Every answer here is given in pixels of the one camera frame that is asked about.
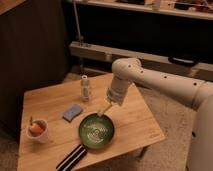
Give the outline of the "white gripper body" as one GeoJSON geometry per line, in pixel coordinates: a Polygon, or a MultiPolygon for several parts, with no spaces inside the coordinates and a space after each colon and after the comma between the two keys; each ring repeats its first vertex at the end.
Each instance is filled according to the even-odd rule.
{"type": "Polygon", "coordinates": [[[118,77],[114,77],[112,82],[107,90],[107,98],[117,103],[118,105],[122,105],[125,99],[125,96],[128,92],[129,82],[126,80],[122,80],[118,77]]]}

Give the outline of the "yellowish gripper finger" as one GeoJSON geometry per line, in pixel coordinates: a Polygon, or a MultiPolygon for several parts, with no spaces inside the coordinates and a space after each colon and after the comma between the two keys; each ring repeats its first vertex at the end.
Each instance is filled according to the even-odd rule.
{"type": "Polygon", "coordinates": [[[107,110],[112,107],[112,103],[104,104],[97,112],[98,116],[102,116],[107,110]]]}

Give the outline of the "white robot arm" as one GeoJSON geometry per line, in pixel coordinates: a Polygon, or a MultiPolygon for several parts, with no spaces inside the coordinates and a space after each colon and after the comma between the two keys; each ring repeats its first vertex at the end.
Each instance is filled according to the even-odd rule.
{"type": "Polygon", "coordinates": [[[188,171],[213,171],[213,82],[154,71],[137,58],[120,58],[112,64],[113,79],[103,115],[113,103],[122,105],[132,83],[158,91],[197,112],[186,166],[188,171]]]}

